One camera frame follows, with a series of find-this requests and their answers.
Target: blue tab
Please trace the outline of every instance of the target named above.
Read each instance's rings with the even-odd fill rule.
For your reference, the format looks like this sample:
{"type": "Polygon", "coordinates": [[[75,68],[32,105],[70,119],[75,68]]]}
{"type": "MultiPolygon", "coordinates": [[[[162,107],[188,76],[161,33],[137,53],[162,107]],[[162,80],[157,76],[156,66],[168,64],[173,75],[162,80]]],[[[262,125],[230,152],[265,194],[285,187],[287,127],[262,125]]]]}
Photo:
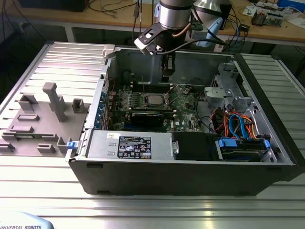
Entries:
{"type": "Polygon", "coordinates": [[[265,146],[267,149],[270,149],[270,142],[268,140],[264,140],[265,146]]]}
{"type": "Polygon", "coordinates": [[[67,143],[67,149],[77,149],[78,147],[78,141],[68,142],[67,143]]]}
{"type": "Polygon", "coordinates": [[[218,141],[219,147],[237,147],[235,139],[222,138],[218,141]]]}
{"type": "Polygon", "coordinates": [[[218,140],[219,147],[224,147],[224,142],[222,139],[218,140]]]}

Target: desk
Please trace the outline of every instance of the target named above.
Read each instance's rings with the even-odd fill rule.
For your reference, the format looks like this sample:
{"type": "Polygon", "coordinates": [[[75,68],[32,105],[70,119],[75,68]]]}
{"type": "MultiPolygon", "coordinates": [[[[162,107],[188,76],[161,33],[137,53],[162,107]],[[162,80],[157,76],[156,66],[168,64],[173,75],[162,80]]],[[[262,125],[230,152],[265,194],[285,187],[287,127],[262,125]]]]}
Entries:
{"type": "MultiPolygon", "coordinates": [[[[103,0],[104,4],[112,2],[111,0],[103,0]]],[[[274,43],[285,45],[298,45],[305,46],[305,29],[297,27],[286,21],[283,22],[281,27],[275,26],[253,26],[251,25],[251,17],[241,14],[243,7],[249,5],[247,0],[232,0],[236,11],[236,16],[246,25],[250,25],[251,28],[248,33],[246,41],[249,42],[262,42],[262,43],[274,43]]],[[[132,4],[133,0],[124,0],[122,3],[112,6],[113,8],[132,4]]],[[[95,9],[100,9],[99,1],[92,4],[95,9]]],[[[151,4],[143,4],[142,13],[142,27],[148,28],[151,25],[151,4]]],[[[66,30],[67,38],[69,42],[74,42],[72,28],[92,28],[92,29],[104,29],[104,30],[120,30],[131,31],[133,24],[133,10],[134,7],[130,6],[117,11],[117,18],[110,17],[101,12],[93,11],[87,8],[84,12],[68,12],[60,10],[43,10],[43,9],[31,9],[21,8],[20,11],[26,16],[32,23],[36,24],[48,24],[63,26],[66,30]]],[[[15,7],[11,4],[7,4],[7,13],[11,21],[24,22],[25,20],[20,16],[15,7]]],[[[139,20],[137,20],[136,31],[139,31],[139,20]]],[[[218,36],[223,40],[228,40],[229,36],[233,36],[235,30],[231,24],[228,23],[223,31],[218,32],[218,36]]]]}

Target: cable on desk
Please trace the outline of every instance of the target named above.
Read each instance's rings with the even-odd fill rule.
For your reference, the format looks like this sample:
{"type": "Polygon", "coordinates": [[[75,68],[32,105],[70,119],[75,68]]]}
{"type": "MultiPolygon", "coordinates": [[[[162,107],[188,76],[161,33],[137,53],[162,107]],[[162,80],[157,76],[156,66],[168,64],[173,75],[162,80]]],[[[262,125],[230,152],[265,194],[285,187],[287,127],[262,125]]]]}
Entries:
{"type": "Polygon", "coordinates": [[[142,0],[140,0],[140,33],[139,33],[139,35],[142,33],[141,28],[142,28],[142,0]]]}
{"type": "Polygon", "coordinates": [[[140,2],[139,0],[136,2],[136,5],[134,7],[134,11],[133,11],[133,26],[132,26],[132,44],[134,42],[134,28],[135,28],[135,23],[137,22],[137,19],[139,17],[139,12],[140,12],[140,2]]]}
{"type": "MultiPolygon", "coordinates": [[[[101,10],[106,10],[105,6],[109,6],[109,5],[116,5],[116,4],[120,4],[123,0],[120,0],[118,3],[112,3],[112,4],[106,4],[103,6],[102,4],[102,0],[100,0],[100,6],[101,6],[101,10]]],[[[113,17],[113,18],[117,18],[117,16],[115,15],[117,12],[116,11],[111,11],[111,12],[102,12],[103,14],[113,17]]]]}
{"type": "Polygon", "coordinates": [[[127,5],[127,6],[122,6],[122,7],[113,9],[113,10],[97,10],[97,9],[95,9],[95,8],[93,8],[93,7],[91,6],[91,4],[94,3],[95,1],[96,1],[96,0],[91,1],[91,2],[89,3],[88,6],[89,6],[89,8],[90,8],[91,10],[94,10],[94,11],[97,11],[97,12],[112,12],[112,11],[120,10],[120,9],[129,7],[129,6],[134,6],[134,5],[136,4],[136,3],[134,3],[134,4],[127,5]]]}
{"type": "Polygon", "coordinates": [[[12,0],[16,10],[19,12],[19,14],[28,22],[28,24],[31,25],[31,27],[33,27],[33,29],[37,32],[37,34],[46,41],[46,39],[42,36],[42,34],[33,26],[33,24],[22,14],[22,12],[19,10],[19,8],[17,7],[15,0],[12,0]]]}
{"type": "Polygon", "coordinates": [[[235,42],[235,44],[234,44],[233,49],[231,50],[231,52],[233,52],[233,51],[235,50],[235,48],[236,48],[237,43],[238,43],[238,38],[239,38],[239,28],[238,28],[238,25],[237,25],[237,23],[236,23],[235,21],[232,21],[232,20],[228,20],[228,21],[232,22],[232,23],[233,23],[233,24],[236,26],[236,32],[237,32],[237,38],[236,38],[236,42],[235,42]]]}

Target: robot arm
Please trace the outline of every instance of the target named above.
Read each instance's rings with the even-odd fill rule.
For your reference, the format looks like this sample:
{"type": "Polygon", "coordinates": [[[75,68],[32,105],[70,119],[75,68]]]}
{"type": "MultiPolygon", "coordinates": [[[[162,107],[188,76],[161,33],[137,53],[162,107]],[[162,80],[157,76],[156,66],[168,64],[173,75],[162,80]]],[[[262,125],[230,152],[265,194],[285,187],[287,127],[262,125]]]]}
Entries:
{"type": "Polygon", "coordinates": [[[134,44],[144,54],[154,54],[162,49],[172,50],[183,44],[185,33],[178,37],[189,23],[193,0],[160,0],[159,22],[146,29],[134,44]]]}
{"type": "MultiPolygon", "coordinates": [[[[218,20],[221,16],[220,2],[221,0],[197,0],[193,4],[193,0],[160,0],[159,22],[146,29],[134,41],[134,44],[143,54],[165,54],[162,58],[163,76],[172,75],[175,71],[174,50],[184,44],[186,32],[191,26],[193,28],[197,25],[202,28],[203,22],[209,27],[214,26],[215,22],[220,23],[218,20]]],[[[224,44],[208,29],[206,30],[215,40],[196,38],[189,43],[203,40],[224,44]]]]}

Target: electronics on desk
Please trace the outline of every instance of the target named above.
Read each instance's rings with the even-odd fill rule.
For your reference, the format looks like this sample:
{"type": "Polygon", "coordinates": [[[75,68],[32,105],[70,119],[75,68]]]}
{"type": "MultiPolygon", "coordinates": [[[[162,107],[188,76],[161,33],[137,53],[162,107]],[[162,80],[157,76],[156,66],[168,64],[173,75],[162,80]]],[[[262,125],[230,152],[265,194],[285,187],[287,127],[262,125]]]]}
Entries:
{"type": "Polygon", "coordinates": [[[224,30],[225,24],[227,22],[227,19],[229,17],[230,11],[232,8],[232,3],[229,0],[223,0],[220,4],[220,10],[221,10],[221,17],[223,19],[223,23],[220,27],[220,30],[224,30]]]}
{"type": "Polygon", "coordinates": [[[22,7],[83,12],[89,0],[19,0],[22,7]]]}
{"type": "Polygon", "coordinates": [[[274,11],[258,8],[251,19],[253,25],[275,25],[280,26],[283,23],[283,16],[274,11]]]}

